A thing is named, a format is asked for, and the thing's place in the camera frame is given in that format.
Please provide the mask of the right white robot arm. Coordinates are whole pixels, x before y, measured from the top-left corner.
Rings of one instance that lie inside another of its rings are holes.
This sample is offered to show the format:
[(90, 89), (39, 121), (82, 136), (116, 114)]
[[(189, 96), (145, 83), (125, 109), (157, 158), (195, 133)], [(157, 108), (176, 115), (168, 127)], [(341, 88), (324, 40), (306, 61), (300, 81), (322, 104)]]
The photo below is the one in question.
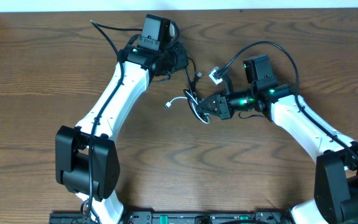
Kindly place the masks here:
[(227, 70), (209, 77), (225, 89), (198, 103), (200, 113), (230, 119), (236, 111), (256, 110), (283, 128), (316, 164), (314, 198), (290, 209), (282, 223), (358, 222), (358, 142), (317, 115), (290, 85), (279, 85), (267, 55), (244, 61), (250, 87), (235, 91)]

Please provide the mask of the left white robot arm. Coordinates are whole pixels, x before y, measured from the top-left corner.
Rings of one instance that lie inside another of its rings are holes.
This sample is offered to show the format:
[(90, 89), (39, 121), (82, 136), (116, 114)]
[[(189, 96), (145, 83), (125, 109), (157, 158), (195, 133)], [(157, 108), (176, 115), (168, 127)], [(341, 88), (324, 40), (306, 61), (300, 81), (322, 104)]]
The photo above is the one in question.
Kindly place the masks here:
[(91, 223), (119, 223), (124, 206), (116, 195), (120, 165), (116, 141), (124, 121), (154, 77), (170, 79), (188, 65), (180, 31), (170, 19), (147, 14), (119, 50), (111, 81), (89, 113), (55, 136), (55, 177), (81, 200), (80, 216)]

